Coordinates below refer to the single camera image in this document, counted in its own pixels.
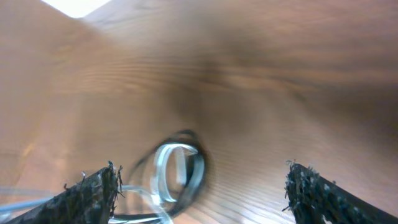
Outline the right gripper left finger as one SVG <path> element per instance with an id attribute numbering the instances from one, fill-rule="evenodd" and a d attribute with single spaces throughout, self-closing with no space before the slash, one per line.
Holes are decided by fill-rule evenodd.
<path id="1" fill-rule="evenodd" d="M 108 223 L 118 199 L 118 172 L 108 165 L 7 224 Z"/>

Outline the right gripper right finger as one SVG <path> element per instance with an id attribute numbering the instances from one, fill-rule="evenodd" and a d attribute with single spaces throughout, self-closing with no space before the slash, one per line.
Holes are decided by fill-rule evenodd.
<path id="1" fill-rule="evenodd" d="M 377 208 L 322 177 L 312 166 L 287 161 L 284 210 L 295 222 L 332 224 L 397 224 L 397 217 Z"/>

